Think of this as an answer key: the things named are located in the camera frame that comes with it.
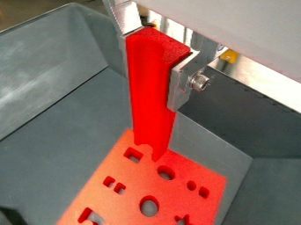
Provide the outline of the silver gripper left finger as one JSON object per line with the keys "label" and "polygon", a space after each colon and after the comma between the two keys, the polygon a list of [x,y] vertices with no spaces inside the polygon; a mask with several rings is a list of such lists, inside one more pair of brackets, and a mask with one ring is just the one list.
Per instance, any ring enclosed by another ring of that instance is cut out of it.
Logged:
{"label": "silver gripper left finger", "polygon": [[122,51],[123,72],[129,75],[126,37],[142,29],[138,5],[133,0],[102,0],[111,18]]}

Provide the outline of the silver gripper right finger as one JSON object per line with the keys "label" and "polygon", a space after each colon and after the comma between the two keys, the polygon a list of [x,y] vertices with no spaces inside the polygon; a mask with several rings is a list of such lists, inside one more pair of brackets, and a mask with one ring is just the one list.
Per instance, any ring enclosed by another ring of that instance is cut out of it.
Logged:
{"label": "silver gripper right finger", "polygon": [[190,99],[190,92],[204,91],[209,78],[202,75],[205,67],[224,53],[224,45],[198,33],[192,34],[190,54],[170,72],[168,107],[177,111]]}

